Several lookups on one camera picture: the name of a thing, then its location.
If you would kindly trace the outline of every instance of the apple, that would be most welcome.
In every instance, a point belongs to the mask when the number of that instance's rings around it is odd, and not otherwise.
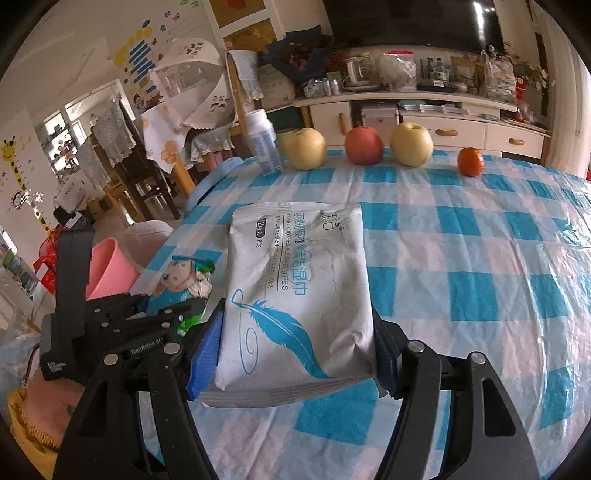
[[[402,122],[390,137],[392,156],[407,167],[420,167],[433,155],[429,131],[411,122]]]
[[[290,166],[298,170],[313,170],[326,160],[326,140],[313,128],[302,128],[286,146]]]
[[[356,165],[374,165],[384,159],[384,142],[375,128],[356,127],[345,138],[345,151]]]

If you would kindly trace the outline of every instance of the table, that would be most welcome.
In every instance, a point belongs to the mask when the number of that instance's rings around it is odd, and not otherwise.
[[[456,153],[422,168],[387,159],[349,164],[330,151],[309,172],[262,177],[247,161],[185,218],[133,293],[150,292],[171,255],[216,263],[210,305],[225,295],[228,225],[253,202],[359,202],[372,302],[385,320],[436,352],[484,352],[529,434],[542,476],[591,418],[591,184],[556,170],[486,156],[476,179]],[[426,478],[443,455],[449,396],[441,396]],[[222,479],[371,479],[400,404],[372,381],[276,408],[191,405]],[[147,446],[158,452],[149,402]]]

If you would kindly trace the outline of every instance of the blue gripper pad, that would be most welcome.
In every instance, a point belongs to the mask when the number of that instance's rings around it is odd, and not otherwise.
[[[394,342],[392,332],[390,332],[390,328],[396,327],[400,328],[394,323],[389,324],[389,322],[383,321],[374,309],[374,343],[378,382],[393,397],[400,393],[398,372],[402,366],[400,351]]]
[[[187,394],[191,400],[195,400],[202,391],[208,388],[216,372],[222,325],[223,310],[216,309],[212,317],[207,321],[208,331],[199,343],[199,347],[197,347],[197,351],[191,360],[191,374],[187,384]]]

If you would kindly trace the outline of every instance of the metal screw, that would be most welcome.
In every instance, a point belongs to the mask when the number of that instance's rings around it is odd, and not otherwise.
[[[111,365],[115,365],[118,360],[119,360],[119,356],[116,353],[110,353],[109,355],[107,355],[105,357],[103,362],[105,362],[105,365],[111,366]]]
[[[471,354],[470,358],[472,361],[478,365],[483,365],[486,363],[486,356],[484,353],[474,352]]]
[[[425,344],[420,342],[419,340],[411,340],[408,343],[408,349],[411,352],[421,353],[425,350]]]
[[[167,353],[169,355],[174,355],[175,353],[178,353],[180,349],[181,346],[176,342],[171,342],[164,345],[164,353]]]

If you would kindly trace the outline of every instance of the giraffe wall sticker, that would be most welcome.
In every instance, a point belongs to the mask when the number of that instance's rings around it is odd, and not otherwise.
[[[18,160],[17,160],[17,141],[15,137],[12,137],[11,140],[4,140],[4,144],[2,145],[2,158],[5,162],[10,164],[10,169],[12,171],[12,175],[14,179],[17,181],[17,185],[23,193],[27,191],[27,185],[25,184],[24,179],[21,176],[21,171],[18,168]],[[44,228],[46,232],[50,231],[49,225],[47,221],[41,215],[39,208],[36,205],[31,205],[33,209],[33,213],[35,214],[35,218],[39,221],[41,226]]]

